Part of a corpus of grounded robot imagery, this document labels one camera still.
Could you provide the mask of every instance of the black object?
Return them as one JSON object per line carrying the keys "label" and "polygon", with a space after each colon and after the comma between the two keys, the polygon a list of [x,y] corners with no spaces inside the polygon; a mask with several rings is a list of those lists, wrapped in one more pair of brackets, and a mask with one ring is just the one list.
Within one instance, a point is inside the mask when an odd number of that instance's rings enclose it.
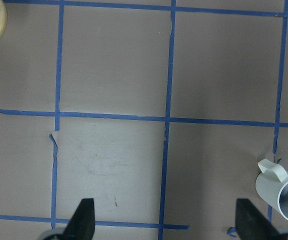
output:
{"label": "black object", "polygon": [[63,234],[54,234],[44,240],[92,240],[95,232],[94,199],[82,199]]}
{"label": "black object", "polygon": [[236,232],[241,240],[288,240],[288,233],[280,234],[248,199],[237,199]]}

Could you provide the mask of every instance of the white mug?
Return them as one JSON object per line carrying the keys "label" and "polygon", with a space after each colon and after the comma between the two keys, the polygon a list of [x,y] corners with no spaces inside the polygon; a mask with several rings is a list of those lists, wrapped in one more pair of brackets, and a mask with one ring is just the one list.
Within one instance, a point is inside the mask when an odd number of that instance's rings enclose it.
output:
{"label": "white mug", "polygon": [[261,170],[255,184],[258,195],[288,220],[288,172],[267,159],[258,166]]}

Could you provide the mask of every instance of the mug handle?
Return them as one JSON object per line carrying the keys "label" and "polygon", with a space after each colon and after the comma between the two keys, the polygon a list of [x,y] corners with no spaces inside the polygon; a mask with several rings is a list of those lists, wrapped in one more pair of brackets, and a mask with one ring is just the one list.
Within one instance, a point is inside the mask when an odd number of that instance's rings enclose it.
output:
{"label": "mug handle", "polygon": [[281,183],[288,179],[288,173],[281,165],[277,163],[263,159],[262,161],[258,162],[257,165],[263,174],[266,172],[274,173]]}

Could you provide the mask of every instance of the blue tape grid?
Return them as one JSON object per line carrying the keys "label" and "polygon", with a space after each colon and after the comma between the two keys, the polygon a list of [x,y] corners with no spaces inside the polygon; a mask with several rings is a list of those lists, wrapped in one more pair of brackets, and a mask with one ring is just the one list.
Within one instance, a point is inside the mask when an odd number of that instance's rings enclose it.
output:
{"label": "blue tape grid", "polygon": [[[56,90],[55,90],[55,112],[49,111],[21,111],[0,109],[1,114],[19,115],[19,116],[44,116],[55,117],[55,131],[60,129],[61,117],[78,117],[78,118],[101,118],[101,119],[120,119],[135,121],[153,121],[165,122],[165,141],[162,162],[162,180],[161,180],[161,197],[160,197],[160,213],[159,224],[155,223],[133,223],[133,222],[108,222],[97,221],[97,225],[101,226],[117,226],[117,227],[136,227],[136,228],[155,228],[159,229],[158,238],[163,239],[163,229],[185,230],[189,226],[186,225],[170,225],[164,224],[165,209],[165,193],[166,193],[166,176],[167,176],[167,157],[169,144],[170,123],[191,123],[191,124],[214,124],[214,125],[237,125],[237,126],[254,126],[254,127],[270,127],[274,128],[273,153],[276,153],[280,128],[288,128],[288,123],[280,122],[280,103],[282,97],[283,72],[285,60],[285,46],[288,22],[288,0],[284,1],[283,12],[266,12],[266,11],[245,11],[245,10],[229,10],[229,9],[210,9],[197,7],[178,7],[176,0],[172,0],[171,6],[159,5],[141,5],[141,4],[124,4],[124,3],[100,3],[100,2],[83,2],[83,1],[65,1],[65,0],[4,0],[5,3],[13,4],[38,4],[38,5],[58,5],[59,21],[58,21],[58,45],[57,45],[57,62],[56,62]],[[61,112],[60,111],[60,94],[61,94],[61,68],[62,68],[62,44],[63,44],[63,23],[64,23],[64,6],[81,6],[81,7],[99,7],[99,8],[121,8],[121,9],[139,9],[154,11],[170,11],[172,31],[169,40],[169,61],[168,61],[168,82],[166,97],[165,117],[161,116],[136,116],[122,114],[102,114],[102,113],[82,113],[82,112]],[[171,117],[171,96],[172,96],[172,78],[173,78],[173,57],[174,57],[174,35],[175,35],[175,15],[176,12],[187,13],[210,13],[210,14],[227,14],[227,15],[245,15],[245,16],[261,16],[261,17],[282,17],[282,37],[280,48],[280,63],[276,98],[275,122],[260,121],[240,121],[240,120],[224,120],[224,119],[196,119],[196,118],[180,118]],[[67,223],[68,219],[56,218],[56,186],[57,186],[57,146],[54,143],[54,162],[52,175],[52,200],[51,200],[51,218],[26,217],[26,216],[8,216],[0,215],[0,219],[14,221],[30,221],[51,223],[52,228],[56,223]],[[268,218],[272,220],[272,208],[268,207]],[[230,228],[228,235],[234,237],[236,229]]]}

